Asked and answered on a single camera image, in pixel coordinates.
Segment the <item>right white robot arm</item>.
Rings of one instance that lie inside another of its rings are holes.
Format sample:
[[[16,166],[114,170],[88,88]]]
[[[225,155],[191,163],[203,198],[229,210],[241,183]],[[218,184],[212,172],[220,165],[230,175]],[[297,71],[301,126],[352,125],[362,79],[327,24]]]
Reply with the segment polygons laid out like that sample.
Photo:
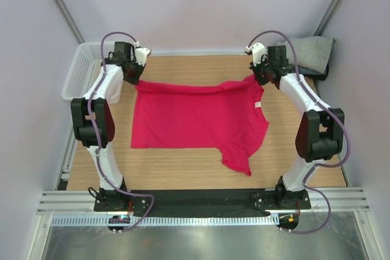
[[[330,108],[308,86],[304,76],[289,65],[285,46],[255,43],[246,49],[252,56],[250,69],[259,85],[272,83],[285,93],[301,115],[295,139],[297,159],[274,190],[256,195],[257,208],[310,208],[306,184],[316,169],[337,155],[343,144],[344,112]]]

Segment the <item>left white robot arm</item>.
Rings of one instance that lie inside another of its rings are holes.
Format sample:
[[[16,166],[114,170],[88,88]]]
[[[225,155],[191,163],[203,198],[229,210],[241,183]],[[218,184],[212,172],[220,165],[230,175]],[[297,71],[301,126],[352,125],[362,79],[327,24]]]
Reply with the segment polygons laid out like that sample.
[[[123,211],[130,203],[113,151],[115,123],[110,104],[119,101],[123,82],[139,83],[150,53],[137,42],[115,42],[112,51],[101,54],[101,68],[91,88],[71,101],[74,136],[92,156],[99,175],[98,191],[89,188],[98,211]]]

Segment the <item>red t-shirt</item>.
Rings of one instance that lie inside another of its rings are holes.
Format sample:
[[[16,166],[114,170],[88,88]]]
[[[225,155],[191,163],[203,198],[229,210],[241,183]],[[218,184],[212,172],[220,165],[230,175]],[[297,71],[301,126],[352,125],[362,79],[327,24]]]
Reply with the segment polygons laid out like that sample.
[[[132,148],[215,148],[224,166],[252,174],[249,158],[269,127],[254,76],[214,86],[141,81],[135,89]]]

